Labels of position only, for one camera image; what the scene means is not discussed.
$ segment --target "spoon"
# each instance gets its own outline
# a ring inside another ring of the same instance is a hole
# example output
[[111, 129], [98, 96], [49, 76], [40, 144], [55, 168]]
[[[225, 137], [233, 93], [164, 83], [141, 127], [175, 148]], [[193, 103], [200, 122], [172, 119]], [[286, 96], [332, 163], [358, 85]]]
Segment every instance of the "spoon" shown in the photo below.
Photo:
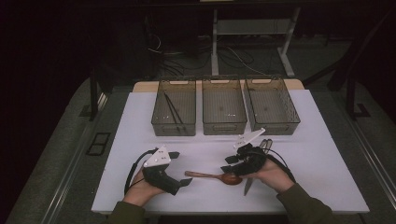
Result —
[[210, 178], [216, 178], [221, 180], [226, 185], [237, 185], [242, 182], [242, 178], [233, 174], [233, 173], [225, 173], [222, 175], [209, 175], [209, 174], [202, 174], [202, 173], [197, 173], [193, 171], [186, 171], [184, 173], [186, 176], [191, 176], [191, 177], [210, 177]]

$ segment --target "plastic storage bin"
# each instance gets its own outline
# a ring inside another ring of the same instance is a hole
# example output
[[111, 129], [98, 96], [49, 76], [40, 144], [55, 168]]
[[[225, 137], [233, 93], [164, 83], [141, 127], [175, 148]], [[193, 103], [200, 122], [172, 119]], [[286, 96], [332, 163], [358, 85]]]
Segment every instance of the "plastic storage bin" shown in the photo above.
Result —
[[162, 77], [151, 124], [157, 136], [194, 136], [195, 77]]
[[265, 135], [291, 135], [300, 118], [280, 77], [246, 76], [245, 101], [251, 131], [265, 129]]
[[244, 133], [248, 118], [237, 75], [204, 76], [202, 93], [205, 135]]

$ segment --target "floor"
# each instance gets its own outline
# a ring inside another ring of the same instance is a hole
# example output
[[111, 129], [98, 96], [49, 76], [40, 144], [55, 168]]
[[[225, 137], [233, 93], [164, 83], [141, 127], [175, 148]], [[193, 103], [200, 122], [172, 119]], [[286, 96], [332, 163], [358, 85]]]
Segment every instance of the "floor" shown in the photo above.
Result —
[[[276, 36], [220, 38], [220, 73], [279, 74], [287, 78], [276, 52], [281, 40]], [[167, 51], [159, 76], [177, 76], [180, 73], [198, 77], [210, 75], [210, 40], [203, 36], [200, 43], [201, 53], [197, 57]], [[296, 78], [304, 80], [334, 63], [344, 55], [350, 44], [330, 42], [325, 46], [324, 43], [322, 36], [292, 39], [288, 56]], [[390, 200], [392, 195], [385, 190], [387, 186], [393, 190], [395, 188], [392, 182], [387, 184], [381, 176], [396, 179], [396, 162], [393, 159], [396, 158], [396, 126], [360, 85], [356, 91], [356, 103], [363, 104], [370, 117], [351, 120], [344, 109], [346, 89], [332, 92], [326, 87], [331, 75], [305, 88], [311, 91], [340, 154], [370, 208], [367, 214], [338, 216], [351, 224], [395, 223], [396, 206]], [[115, 87], [111, 94], [103, 98], [94, 121], [90, 121], [87, 107], [90, 104], [89, 87], [89, 80], [81, 83], [71, 99], [7, 223], [101, 223], [106, 220], [105, 216], [92, 212], [91, 206], [132, 86]], [[102, 156], [88, 156], [85, 152], [96, 133], [109, 133], [109, 141]], [[370, 156], [378, 157], [380, 162], [371, 162]], [[385, 173], [382, 169], [375, 169], [380, 166], [384, 167]], [[158, 222], [288, 223], [285, 216], [160, 217]]]

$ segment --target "hand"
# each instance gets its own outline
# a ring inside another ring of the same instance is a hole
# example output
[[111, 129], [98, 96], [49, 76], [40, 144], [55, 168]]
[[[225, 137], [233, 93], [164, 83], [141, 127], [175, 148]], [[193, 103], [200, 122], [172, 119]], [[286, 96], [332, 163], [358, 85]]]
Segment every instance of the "hand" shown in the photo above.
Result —
[[266, 160], [264, 166], [256, 173], [241, 175], [242, 178], [258, 178], [262, 183], [282, 193], [294, 185], [289, 176], [273, 161]]
[[132, 203], [137, 206], [145, 205], [155, 195], [164, 193], [162, 189], [150, 185], [143, 177], [143, 167], [134, 176], [131, 187], [126, 192], [123, 202]]

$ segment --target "green sleeve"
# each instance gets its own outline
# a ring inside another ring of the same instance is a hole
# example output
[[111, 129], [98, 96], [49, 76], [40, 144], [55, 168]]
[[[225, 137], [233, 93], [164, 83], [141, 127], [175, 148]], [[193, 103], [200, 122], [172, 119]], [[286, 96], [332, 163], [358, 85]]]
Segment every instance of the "green sleeve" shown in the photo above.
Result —
[[283, 203], [292, 224], [341, 223], [332, 214], [329, 206], [318, 199], [311, 198], [299, 184], [295, 184], [276, 197]]
[[145, 224], [145, 209], [137, 205], [118, 202], [113, 213], [103, 224]]

